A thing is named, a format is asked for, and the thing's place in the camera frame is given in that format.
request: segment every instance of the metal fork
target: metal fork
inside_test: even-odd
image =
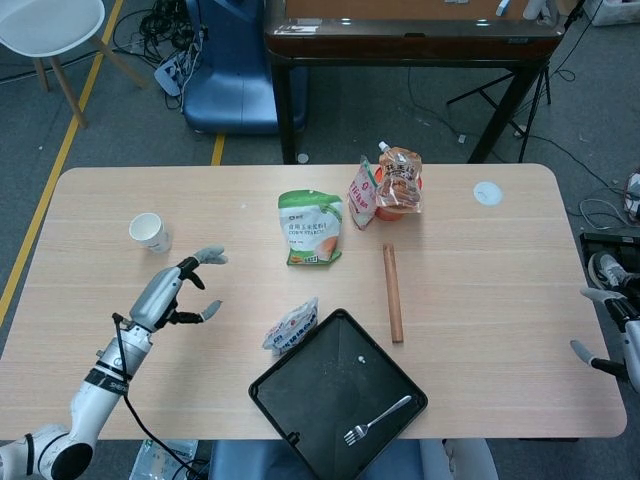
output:
[[[385,410],[381,415],[371,420],[366,425],[356,425],[351,430],[349,430],[345,436],[344,441],[347,442],[347,445],[351,446],[356,443],[358,440],[362,440],[365,435],[369,432],[369,429],[373,427],[376,423],[382,420],[387,415],[395,412],[399,408],[405,406],[407,403],[411,401],[411,395],[406,395],[394,403],[391,407]]]

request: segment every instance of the yellow tape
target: yellow tape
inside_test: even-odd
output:
[[[219,167],[222,164],[222,152],[224,151],[224,134],[216,135],[216,143],[213,145],[213,155],[211,156],[211,165]]]
[[[118,19],[118,14],[120,13],[120,9],[122,8],[123,3],[124,0],[116,0],[115,5],[113,6],[113,10],[111,10],[109,20],[107,21],[107,25],[104,29],[104,34],[102,35],[102,41],[105,43],[109,41],[111,35],[113,34],[113,29],[115,28],[116,20]],[[85,82],[84,88],[82,89],[80,99],[78,100],[78,104],[80,105],[80,108],[82,110],[84,110],[84,107],[86,107],[87,102],[89,101],[89,96],[91,95],[93,86],[96,83],[96,78],[98,77],[100,65],[102,65],[102,59],[102,54],[96,55],[96,57],[93,59],[91,70],[89,70],[89,76],[87,77],[87,81]],[[44,214],[46,213],[49,202],[51,201],[53,190],[56,186],[56,183],[58,183],[58,178],[60,178],[62,167],[64,166],[64,162],[67,160],[67,155],[69,154],[71,144],[73,143],[73,139],[77,131],[78,120],[76,120],[76,117],[74,116],[71,118],[71,122],[69,123],[69,127],[67,128],[67,133],[62,140],[62,145],[60,146],[60,150],[58,150],[58,156],[56,157],[56,160],[51,169],[51,173],[49,174],[47,184],[42,191],[40,201],[38,202],[38,206],[36,207],[36,211],[33,214],[33,217],[31,218],[31,223],[29,224],[27,233],[22,240],[22,246],[20,247],[20,251],[18,252],[16,261],[13,264],[11,273],[9,274],[7,284],[5,285],[4,291],[2,292],[2,297],[0,297],[0,326],[2,326],[4,318],[7,315],[7,311],[9,310],[9,305],[11,304],[13,295],[16,292],[18,282],[20,281],[20,277],[22,276],[22,271],[24,270],[24,266],[27,263],[27,258],[29,257],[29,253],[31,252],[31,248],[33,247],[33,244],[35,242],[38,230],[40,230],[40,225],[42,224]]]

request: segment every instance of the robotic hand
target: robotic hand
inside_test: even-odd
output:
[[[571,340],[571,348],[587,365],[620,380],[630,381],[634,390],[640,393],[640,312],[631,305],[627,297],[618,292],[583,288],[580,293],[607,307],[620,331],[624,363],[596,358],[578,340]]]
[[[184,280],[204,290],[194,270],[200,264],[227,263],[223,251],[217,246],[204,248],[156,274],[131,308],[130,321],[113,314],[117,335],[98,351],[98,361],[71,401],[71,431],[47,425],[0,447],[0,480],[38,474],[46,480],[74,480],[86,470],[100,431],[151,350],[151,334],[167,322],[204,322],[220,308],[222,302],[216,300],[200,314],[178,312],[176,296]]]

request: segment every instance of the white chair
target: white chair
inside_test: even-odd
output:
[[[95,35],[103,21],[102,0],[0,0],[0,43],[20,55],[33,58],[45,91],[49,91],[49,83],[42,59],[49,59],[78,124],[83,128],[87,126],[87,120],[58,55],[88,40],[139,87],[147,85],[143,77]]]

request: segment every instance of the fork handle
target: fork handle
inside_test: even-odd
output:
[[[375,425],[376,423],[378,423],[380,420],[382,420],[384,417],[386,417],[387,415],[395,412],[397,409],[399,409],[400,407],[404,407],[407,403],[409,403],[411,401],[411,395],[406,395],[404,397],[402,397],[400,400],[398,400],[396,403],[394,403],[393,405],[391,405],[387,410],[385,410],[382,414],[380,414],[377,418],[371,420],[368,424],[367,424],[367,428],[371,428],[373,425]]]

